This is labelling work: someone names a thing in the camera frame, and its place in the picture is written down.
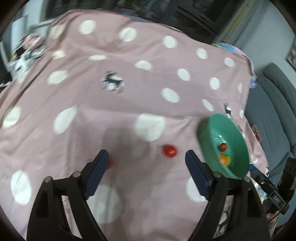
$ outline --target window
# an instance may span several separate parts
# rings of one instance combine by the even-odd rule
[[[213,31],[205,29],[200,24],[179,12],[174,13],[171,18],[170,25],[176,29],[181,30],[190,38],[203,43],[211,44],[216,38],[216,34]]]
[[[114,11],[159,22],[172,0],[117,0]]]
[[[71,9],[102,8],[105,0],[48,0],[45,19],[56,18]]]

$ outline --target picture frame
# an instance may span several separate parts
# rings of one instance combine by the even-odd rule
[[[296,71],[296,39],[294,40],[293,46],[291,47],[286,60]]]

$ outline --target sofa cushion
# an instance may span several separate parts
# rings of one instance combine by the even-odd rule
[[[291,147],[291,152],[294,156],[296,156],[296,145]]]
[[[290,145],[271,100],[258,83],[249,92],[245,117],[250,126],[257,126],[269,170],[272,170],[290,151]]]
[[[283,94],[294,115],[296,116],[296,89],[283,71],[274,63],[269,64],[263,74]]]
[[[285,165],[287,163],[287,160],[289,157],[294,158],[291,152],[289,152],[283,160],[278,164],[277,167],[275,167],[272,171],[269,172],[268,178],[270,181],[277,186],[279,183],[279,180],[281,179],[281,176],[283,174],[283,169],[285,168]],[[293,196],[292,200],[289,202],[290,208],[288,211],[285,213],[285,215],[279,214],[279,220],[278,223],[276,224],[277,227],[282,226],[285,224],[291,215],[293,214],[295,208],[296,208],[296,195]]]
[[[290,146],[296,144],[296,117],[288,102],[279,89],[263,74],[259,74],[257,82],[271,100],[283,126],[283,130],[289,140]]]

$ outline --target orange cherry tomato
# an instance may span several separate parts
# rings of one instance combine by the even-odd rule
[[[226,164],[227,164],[227,158],[226,158],[226,156],[220,154],[220,162],[221,162],[224,166],[226,166]]]

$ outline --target red cherry tomato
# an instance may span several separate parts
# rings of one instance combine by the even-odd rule
[[[109,170],[112,166],[113,166],[113,160],[112,160],[111,157],[109,157],[109,162],[108,162],[107,170]]]
[[[178,149],[173,145],[163,146],[163,153],[166,157],[173,158],[178,154]]]
[[[223,151],[226,151],[227,149],[227,144],[226,143],[221,143],[218,145],[218,149],[219,151],[223,152]]]

